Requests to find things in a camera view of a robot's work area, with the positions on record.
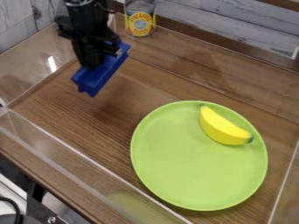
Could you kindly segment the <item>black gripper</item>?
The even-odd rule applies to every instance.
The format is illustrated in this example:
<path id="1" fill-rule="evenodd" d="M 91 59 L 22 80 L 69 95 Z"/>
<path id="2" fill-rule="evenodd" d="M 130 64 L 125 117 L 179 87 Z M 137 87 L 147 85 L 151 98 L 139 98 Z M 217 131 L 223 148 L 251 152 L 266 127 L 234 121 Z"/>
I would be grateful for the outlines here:
<path id="1" fill-rule="evenodd" d="M 95 69 L 105 54 L 118 55 L 121 37 L 109 26 L 114 2 L 59 2 L 55 22 L 59 34 L 71 40 L 79 63 Z"/>

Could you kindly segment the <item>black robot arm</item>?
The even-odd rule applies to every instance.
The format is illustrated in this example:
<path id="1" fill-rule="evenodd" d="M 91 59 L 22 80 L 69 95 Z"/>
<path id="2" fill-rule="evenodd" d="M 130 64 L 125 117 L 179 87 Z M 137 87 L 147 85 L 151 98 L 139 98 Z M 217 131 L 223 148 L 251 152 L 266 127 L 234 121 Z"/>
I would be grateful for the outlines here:
<path id="1" fill-rule="evenodd" d="M 58 33 L 69 39 L 79 63 L 95 69 L 106 55 L 118 55 L 119 35 L 109 26 L 109 17 L 117 12 L 110 0 L 61 0 L 55 16 Z"/>

